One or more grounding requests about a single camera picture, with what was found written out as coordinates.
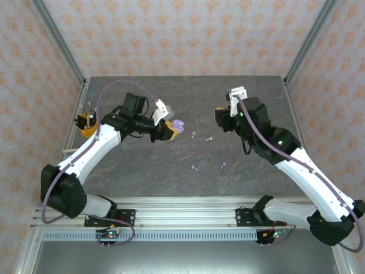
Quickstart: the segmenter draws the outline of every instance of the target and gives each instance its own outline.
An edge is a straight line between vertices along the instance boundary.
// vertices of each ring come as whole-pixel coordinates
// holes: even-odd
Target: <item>yellow cup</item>
[[[86,114],[81,115],[82,118],[87,118]],[[96,118],[96,123],[94,124],[94,126],[92,126],[91,128],[88,128],[87,130],[82,130],[81,128],[79,128],[79,130],[81,131],[81,135],[86,137],[87,139],[89,139],[94,132],[96,131],[98,127],[98,118]]]

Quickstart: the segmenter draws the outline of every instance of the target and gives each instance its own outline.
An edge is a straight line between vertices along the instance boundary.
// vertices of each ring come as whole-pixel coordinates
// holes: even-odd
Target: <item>small purple object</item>
[[[181,134],[184,131],[184,122],[181,120],[174,120],[172,121],[172,127],[177,130],[179,134]]]

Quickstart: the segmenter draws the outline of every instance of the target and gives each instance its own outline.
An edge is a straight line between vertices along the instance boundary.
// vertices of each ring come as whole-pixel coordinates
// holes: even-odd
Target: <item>floral patterned wallpaper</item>
[[[310,155],[344,193],[363,200],[364,79],[365,5],[340,0],[290,89]],[[354,256],[364,270],[365,250]]]
[[[45,0],[85,77],[286,75],[325,0]]]
[[[0,1],[0,15],[0,272],[14,273],[79,85],[30,1]]]

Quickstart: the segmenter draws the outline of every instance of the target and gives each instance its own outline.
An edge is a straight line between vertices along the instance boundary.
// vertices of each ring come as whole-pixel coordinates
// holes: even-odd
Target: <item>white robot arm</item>
[[[41,175],[41,201],[70,218],[78,215],[95,215],[114,218],[112,201],[101,196],[85,194],[82,185],[98,162],[114,147],[133,132],[150,134],[151,142],[171,140],[177,135],[170,121],[173,116],[170,106],[161,100],[151,118],[140,115],[146,98],[128,93],[122,106],[106,115],[99,132],[94,133],[74,154],[56,167],[47,165]],[[61,170],[65,169],[53,189],[50,186]]]
[[[263,143],[246,119],[238,98],[243,101],[261,135],[274,148],[298,159],[310,170],[293,160],[284,158]],[[354,227],[354,218],[349,214],[348,209],[353,210],[360,218],[365,213],[364,201],[353,201],[336,188],[288,130],[271,126],[266,106],[257,98],[248,98],[243,87],[232,89],[226,94],[226,99],[230,102],[229,109],[216,109],[216,121],[223,131],[235,131],[242,139],[246,154],[249,154],[253,148],[259,156],[288,175],[314,203],[311,206],[304,206],[264,196],[254,206],[255,214],[252,216],[255,215],[259,220],[282,221],[306,228],[317,239],[328,245],[335,245],[347,237]],[[246,151],[246,143],[250,146],[249,152]],[[328,182],[328,186],[315,174],[316,172]],[[334,192],[342,198],[344,203],[336,197]]]

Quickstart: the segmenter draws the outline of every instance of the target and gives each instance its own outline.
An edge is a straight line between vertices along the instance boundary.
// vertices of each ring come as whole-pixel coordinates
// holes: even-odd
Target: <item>cable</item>
[[[247,151],[246,144],[245,144],[245,140],[244,140],[243,138],[241,138],[241,140],[242,140],[242,145],[243,145],[243,147],[244,147],[244,153],[245,153],[246,155],[249,155],[249,154],[251,153],[252,144],[250,145],[249,150]]]
[[[116,113],[120,109],[121,109],[121,106],[117,106],[117,107],[113,108],[113,110],[111,112]]]
[[[319,174],[318,172],[315,172],[315,170],[308,166],[306,163],[303,163],[302,161],[278,150],[277,148],[275,148],[273,145],[271,145],[269,143],[269,141],[267,141],[265,139],[265,137],[262,136],[262,134],[259,132],[259,130],[257,129],[257,127],[255,126],[254,122],[252,121],[247,109],[246,109],[246,106],[244,104],[244,101],[242,101],[242,99],[237,96],[237,95],[234,95],[233,97],[237,98],[237,100],[239,101],[240,103],[240,106],[246,116],[246,119],[247,121],[249,122],[252,130],[257,134],[257,136],[261,139],[261,141],[267,145],[271,150],[273,150],[274,152],[276,152],[277,154],[285,157],[287,160],[292,160],[294,162],[296,162],[297,164],[300,164],[302,167],[305,167],[306,169],[309,170],[309,172],[313,173],[314,175],[316,175],[325,185],[326,187],[329,188],[329,190],[336,196],[336,198],[343,204],[343,205],[346,205],[345,206],[345,209],[348,210],[348,212],[351,214],[352,218],[354,218],[355,222],[356,222],[356,225],[358,227],[358,230],[359,230],[359,237],[360,237],[360,242],[359,242],[359,246],[356,248],[356,249],[352,249],[352,248],[349,248],[345,245],[343,245],[342,243],[339,243],[339,245],[350,251],[350,252],[353,252],[353,253],[359,253],[362,249],[363,249],[363,246],[364,246],[364,235],[363,235],[363,228],[362,228],[362,225],[360,224],[360,221],[358,219],[358,217],[356,216],[355,212],[346,204],[346,202],[342,199],[342,197],[337,193],[336,190],[334,190],[331,186],[331,184],[329,182],[327,182],[327,180],[321,175]]]
[[[143,136],[144,136],[144,133],[140,136],[136,136],[136,135],[133,135],[133,134],[128,134],[130,137],[133,137],[133,138],[136,138],[136,139],[141,139]]]
[[[96,116],[100,117],[100,104],[102,101],[102,98],[104,96],[104,94],[106,93],[106,91],[113,85],[118,84],[118,83],[130,83],[130,84],[134,84],[135,86],[139,87],[140,89],[142,89],[144,92],[146,92],[153,100],[157,101],[157,99],[148,91],[146,90],[143,86],[141,86],[140,84],[133,82],[131,80],[116,80],[113,81],[111,83],[109,83],[108,85],[105,86],[105,88],[103,88],[102,93],[100,94],[99,98],[98,98],[98,102],[96,104]],[[86,152],[88,152],[92,146],[96,143],[96,141],[98,140],[100,134],[100,123],[98,123],[97,129],[96,129],[96,134],[95,137],[93,138],[92,142],[89,144],[89,146],[87,148],[85,148],[84,151],[82,151],[78,156],[76,156],[72,161],[71,164],[66,165],[55,177],[55,179],[52,181],[50,187],[47,190],[46,195],[44,196],[44,200],[43,200],[43,205],[42,205],[42,222],[44,222],[45,224],[51,224],[59,219],[61,219],[62,217],[64,217],[64,214],[52,219],[52,220],[47,220],[46,219],[46,207],[47,207],[47,203],[48,203],[48,199],[51,195],[51,192],[53,190],[53,188],[55,187],[57,181],[59,180],[59,178],[66,172],[66,170],[71,167],[71,165],[73,165],[74,163],[76,163],[77,160],[79,160],[83,155],[85,155]]]
[[[142,116],[145,116],[149,110],[149,101],[148,101],[148,98],[146,98],[147,100],[147,109],[146,109],[146,112],[142,115]]]
[[[270,233],[272,233],[272,231],[274,230],[275,225],[276,225],[276,221],[274,222],[273,227],[270,230]]]
[[[111,244],[109,245],[110,247],[117,247],[118,245],[122,245],[122,244],[127,244],[129,243],[135,236],[136,236],[136,231],[134,229],[134,227],[132,225],[130,225],[129,223],[127,223],[126,221],[122,221],[122,220],[118,220],[118,219],[110,219],[110,218],[105,218],[105,217],[98,217],[98,216],[95,216],[95,215],[90,215],[90,217],[93,217],[93,218],[96,218],[96,219],[99,219],[99,220],[104,220],[104,221],[112,221],[114,223],[120,223],[121,225],[126,225],[127,227],[130,227],[131,230],[132,230],[132,235],[131,237],[129,237],[127,240],[125,241],[120,241],[118,243],[115,243],[115,244]],[[101,233],[99,236],[98,236],[98,244],[100,244],[101,246],[103,246],[103,244],[101,243],[100,239],[106,235],[108,233],[108,231],[105,231],[104,233]]]
[[[286,241],[293,234],[293,232],[295,231],[296,228],[297,228],[297,226],[294,225],[293,228],[289,231],[288,235],[284,239],[282,239],[280,241],[275,241],[270,245],[277,245],[277,244],[281,244],[283,241]]]

